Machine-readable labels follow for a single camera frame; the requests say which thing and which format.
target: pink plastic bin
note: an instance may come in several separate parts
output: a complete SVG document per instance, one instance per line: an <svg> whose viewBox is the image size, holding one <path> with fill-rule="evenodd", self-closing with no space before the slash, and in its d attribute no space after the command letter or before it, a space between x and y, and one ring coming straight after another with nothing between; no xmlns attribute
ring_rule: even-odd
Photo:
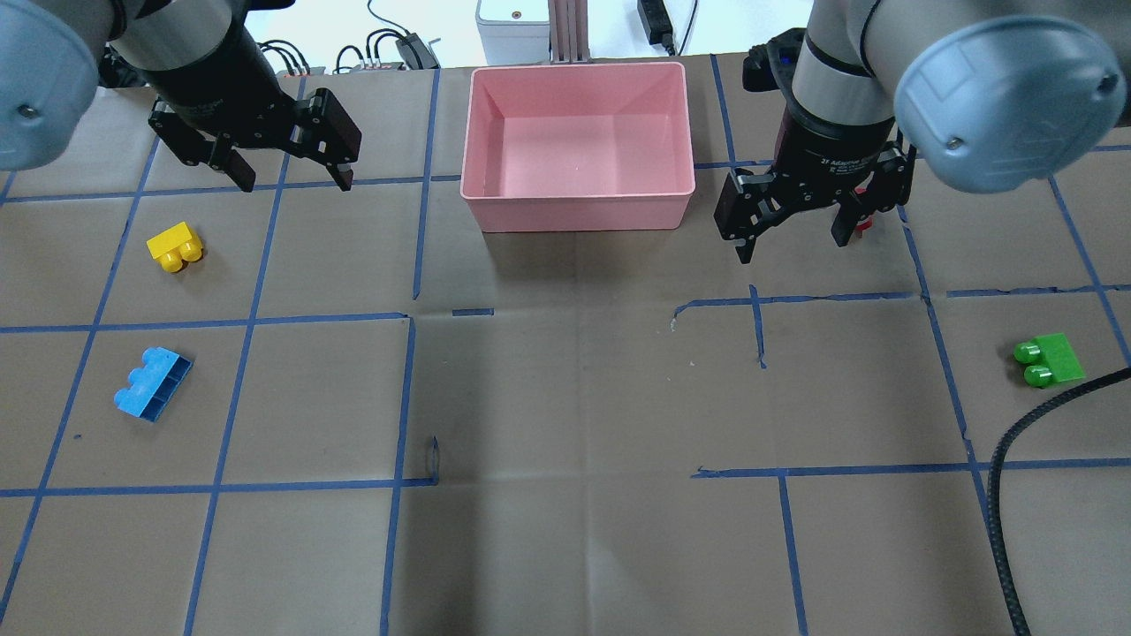
<svg viewBox="0 0 1131 636"><path fill-rule="evenodd" d="M477 69L465 148L484 232L671 230L696 188L677 62Z"/></svg>

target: white floor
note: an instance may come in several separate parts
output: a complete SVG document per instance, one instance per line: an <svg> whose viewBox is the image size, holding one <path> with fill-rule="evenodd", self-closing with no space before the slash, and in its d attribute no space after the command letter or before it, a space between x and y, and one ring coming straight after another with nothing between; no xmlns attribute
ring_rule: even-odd
<svg viewBox="0 0 1131 636"><path fill-rule="evenodd" d="M692 0L666 0L666 5L679 46ZM475 7L476 0L373 1L378 15L403 24L425 42L439 38L433 50L440 65L448 68L486 63ZM811 0L700 0L684 53L745 51L787 28L804 26L811 7ZM312 66L330 67L343 46L363 48L365 35L386 25L369 15L365 0L299 0L290 9L254 11L248 16L247 26L257 42L288 40ZM589 42L594 58L665 54L659 46L648 45L636 0L589 0ZM387 54L395 55L394 48L387 42L385 45ZM283 70L277 55L268 59Z"/></svg>

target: toy brick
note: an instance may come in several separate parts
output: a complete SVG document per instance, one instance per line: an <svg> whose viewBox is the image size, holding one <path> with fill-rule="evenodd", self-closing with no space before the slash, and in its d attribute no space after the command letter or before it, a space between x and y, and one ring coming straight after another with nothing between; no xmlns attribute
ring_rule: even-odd
<svg viewBox="0 0 1131 636"><path fill-rule="evenodd" d="M146 247L149 256L170 274L180 272L185 260L196 263L205 253L200 237L183 221L146 241Z"/></svg>
<svg viewBox="0 0 1131 636"><path fill-rule="evenodd" d="M145 350L141 362L144 367L130 371L130 386L114 394L114 405L135 418L156 422L184 380L192 361L155 346Z"/></svg>

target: wire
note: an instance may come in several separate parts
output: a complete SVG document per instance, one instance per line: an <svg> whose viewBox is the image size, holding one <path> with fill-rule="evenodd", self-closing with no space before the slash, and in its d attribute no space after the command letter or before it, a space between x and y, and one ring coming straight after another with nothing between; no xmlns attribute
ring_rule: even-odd
<svg viewBox="0 0 1131 636"><path fill-rule="evenodd" d="M260 51L265 51L265 52L266 51L275 51L276 53L279 54L280 58L283 58L283 63L286 65L286 72L287 72L287 75L291 75L291 76L299 75L299 74L295 72L294 66L291 65L291 62L294 62L295 65L297 65L299 62L294 59L294 55L292 55L290 51L287 51L285 49L279 49L278 46L271 46L269 44L260 44L259 45L259 50Z"/></svg>
<svg viewBox="0 0 1131 636"><path fill-rule="evenodd" d="M404 37L404 36L402 34L397 33L396 31L392 31L391 28L379 28L379 29L374 31L373 33L370 33L369 35L365 36L365 55L369 57L369 59L371 59L371 60L374 59L374 58L377 58L377 60L380 61L381 60L381 55L378 54L377 49L375 48L374 49L370 49L370 38L372 38L374 35L378 35L378 34L390 34L390 35L395 35L397 37Z"/></svg>
<svg viewBox="0 0 1131 636"><path fill-rule="evenodd" d="M696 14L699 12L699 0L696 0L694 5L691 5L691 17L688 18L688 28L683 32L683 40L680 41L680 53L683 54L683 50L688 48L688 37L691 36L691 25L696 24Z"/></svg>
<svg viewBox="0 0 1131 636"><path fill-rule="evenodd" d="M381 35L377 36L377 42L373 43L373 53L377 55L377 59L379 60L381 59L381 55L377 52L378 48L381 45L381 41L385 40L386 37L394 37L394 36L397 40L408 44L408 38L406 38L404 35L400 35L399 33L382 33ZM413 58L416 59L416 68L417 69L424 68L424 62L421 61L421 54L416 52L416 48L413 46L412 44L408 44L408 50L413 52Z"/></svg>
<svg viewBox="0 0 1131 636"><path fill-rule="evenodd" d="M407 28L400 26L399 24L397 24L397 23L395 23L395 22L392 22L392 20L390 20L388 18L382 18L381 16L377 15L375 12L373 12L373 0L369 0L368 2L365 2L365 9L369 11L369 15L371 15L374 18L383 22L385 24L390 24L390 25L399 28L400 31L404 32L404 35L408 35L409 32L408 32Z"/></svg>
<svg viewBox="0 0 1131 636"><path fill-rule="evenodd" d="M1025 612L1021 611L1021 601L1017 598L1017 587L1013 586L1013 573L1009 567L1009 557L1005 555L1005 538L1001 528L1001 470L1005 464L1005 453L1025 429L1033 426L1042 416L1048 414L1059 406L1072 402L1077 397L1088 395L1094 390L1099 390L1106 386L1131 379L1131 367L1108 373L1102 378L1083 383L1072 387L1064 393L1048 399L1044 404L1029 411L1016 424L1005 431L994 448L993 459L990 461L990 487L986 492L988 504L988 526L990 526L990 549L993 551L993 562L998 567L998 581L1001 582L1001 593L1005 598L1005 609L1009 610L1009 620L1013 624L1013 634L1017 636L1029 636L1029 625L1025 621Z"/></svg>
<svg viewBox="0 0 1131 636"><path fill-rule="evenodd" d="M357 53L357 59L361 60L361 66L365 66L365 58L361 54L361 49L354 46L353 44L346 44L345 46L342 48L340 51L338 51L338 58L334 62L334 72L335 74L337 74L343 68L346 68L346 67L342 66L342 55L344 55L346 51L351 51L351 50L354 53Z"/></svg>
<svg viewBox="0 0 1131 636"><path fill-rule="evenodd" d="M285 44L294 49L294 52L299 55L299 60L302 62L302 66L307 67L307 75L313 75L313 71L310 69L310 62L307 61L307 57L303 55L302 51L300 51L299 48L291 42L287 42L286 40L268 40L267 42L264 42L264 44Z"/></svg>

